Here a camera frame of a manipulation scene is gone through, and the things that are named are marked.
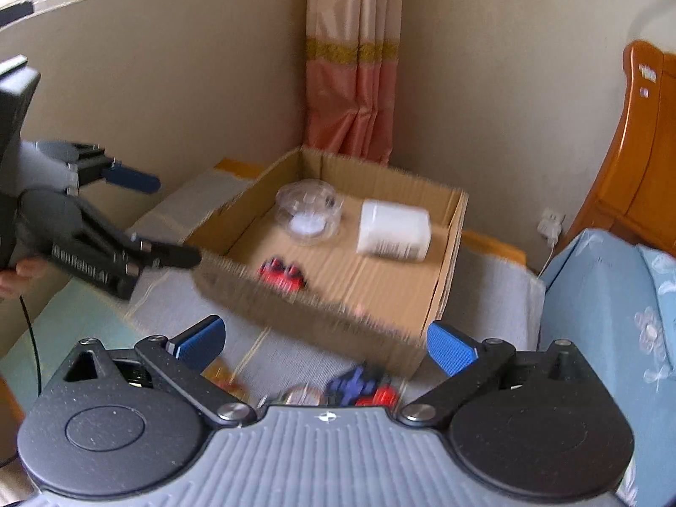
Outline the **person's left hand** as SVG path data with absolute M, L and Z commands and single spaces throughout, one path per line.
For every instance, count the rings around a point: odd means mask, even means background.
M 28 258 L 18 261 L 14 269 L 2 270 L 0 273 L 0 297 L 2 300 L 22 297 L 32 283 L 42 278 L 47 270 L 47 262 L 39 258 Z

